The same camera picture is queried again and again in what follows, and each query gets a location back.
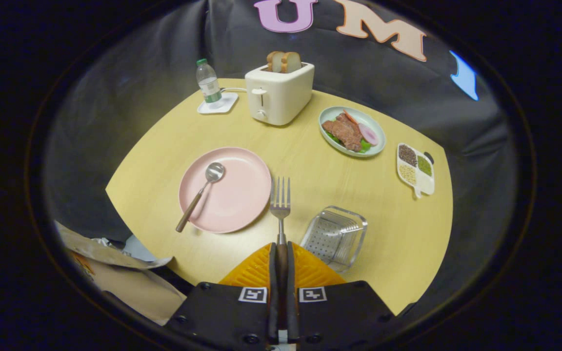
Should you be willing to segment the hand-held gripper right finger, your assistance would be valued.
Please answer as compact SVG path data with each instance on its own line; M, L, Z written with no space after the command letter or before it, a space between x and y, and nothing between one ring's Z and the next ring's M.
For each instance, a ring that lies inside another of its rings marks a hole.
M288 338L299 351L366 351L395 318L368 282L345 281L292 242L287 288Z

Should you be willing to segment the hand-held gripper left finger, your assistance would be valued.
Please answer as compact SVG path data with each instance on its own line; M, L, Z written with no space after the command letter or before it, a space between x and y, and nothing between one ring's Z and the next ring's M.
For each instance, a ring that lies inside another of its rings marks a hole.
M216 284L201 282L165 328L199 351L265 351L279 340L274 243L264 245Z

